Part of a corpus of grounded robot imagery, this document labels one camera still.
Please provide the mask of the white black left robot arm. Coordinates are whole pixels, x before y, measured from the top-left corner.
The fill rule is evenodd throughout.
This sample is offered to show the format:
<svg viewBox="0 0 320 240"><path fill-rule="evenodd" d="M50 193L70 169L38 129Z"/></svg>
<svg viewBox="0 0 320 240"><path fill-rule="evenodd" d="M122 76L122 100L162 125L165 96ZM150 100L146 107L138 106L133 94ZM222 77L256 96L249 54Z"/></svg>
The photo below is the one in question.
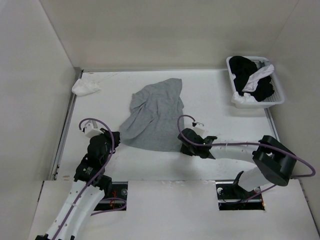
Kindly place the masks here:
<svg viewBox="0 0 320 240"><path fill-rule="evenodd" d="M102 132L89 140L87 153L75 170L69 194L54 222L37 240L77 240L103 199L112 195L112 178L104 175L106 164L119 146L120 133Z"/></svg>

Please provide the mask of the grey tank top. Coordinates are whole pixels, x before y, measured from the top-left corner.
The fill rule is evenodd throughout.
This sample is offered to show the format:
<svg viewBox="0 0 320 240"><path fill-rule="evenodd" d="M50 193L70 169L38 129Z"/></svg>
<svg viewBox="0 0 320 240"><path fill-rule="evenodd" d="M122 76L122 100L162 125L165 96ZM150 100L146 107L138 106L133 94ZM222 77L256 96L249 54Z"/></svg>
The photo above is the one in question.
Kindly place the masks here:
<svg viewBox="0 0 320 240"><path fill-rule="evenodd" d="M182 145L177 127L184 108L182 88L181 79L169 78L134 93L130 115L119 127L121 142L148 151L178 152Z"/></svg>

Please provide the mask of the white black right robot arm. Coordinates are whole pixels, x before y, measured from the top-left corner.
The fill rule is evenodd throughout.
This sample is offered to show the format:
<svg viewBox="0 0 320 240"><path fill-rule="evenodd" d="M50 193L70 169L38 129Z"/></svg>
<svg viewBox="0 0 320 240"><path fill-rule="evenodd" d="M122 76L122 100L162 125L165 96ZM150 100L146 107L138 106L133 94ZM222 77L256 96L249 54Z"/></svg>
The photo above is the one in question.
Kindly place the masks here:
<svg viewBox="0 0 320 240"><path fill-rule="evenodd" d="M177 137L182 146L180 152L202 159L230 159L255 164L250 170L241 170L230 186L224 187L222 195L235 195L238 199L247 199L251 192L266 184L285 187L288 185L297 160L294 156L283 154L264 146L207 146L218 138L202 138L194 130L185 128Z"/></svg>

